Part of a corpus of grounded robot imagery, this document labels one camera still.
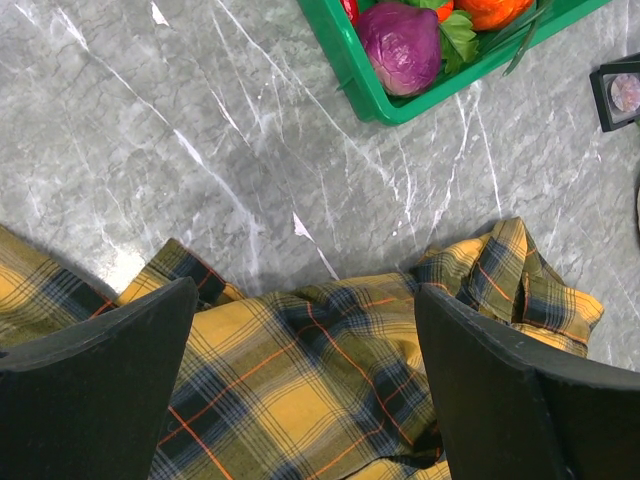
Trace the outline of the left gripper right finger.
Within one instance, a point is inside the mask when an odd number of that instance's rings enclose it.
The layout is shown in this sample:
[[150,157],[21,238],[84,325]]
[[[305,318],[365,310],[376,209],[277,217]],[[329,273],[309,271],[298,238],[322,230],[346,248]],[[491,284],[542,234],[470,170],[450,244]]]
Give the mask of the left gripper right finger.
[[454,479],[636,479],[639,375],[422,285],[419,345]]

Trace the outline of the yellow plaid shirt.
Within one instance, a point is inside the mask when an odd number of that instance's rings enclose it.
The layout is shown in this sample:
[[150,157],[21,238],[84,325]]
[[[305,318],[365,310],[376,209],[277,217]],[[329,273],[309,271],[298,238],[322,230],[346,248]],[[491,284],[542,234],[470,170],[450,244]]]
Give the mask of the yellow plaid shirt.
[[579,357],[603,315],[551,268],[519,218],[432,248],[407,273],[252,298],[170,240],[112,300],[3,230],[1,343],[58,331],[182,277],[194,280],[199,302],[154,479],[445,479],[418,288]]

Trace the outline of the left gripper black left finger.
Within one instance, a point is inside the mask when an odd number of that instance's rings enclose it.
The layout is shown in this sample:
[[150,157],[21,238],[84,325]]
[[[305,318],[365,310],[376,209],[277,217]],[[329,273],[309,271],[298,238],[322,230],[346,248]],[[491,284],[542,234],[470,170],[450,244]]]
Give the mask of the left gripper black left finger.
[[2,478],[147,478],[197,300],[179,279],[2,351]]

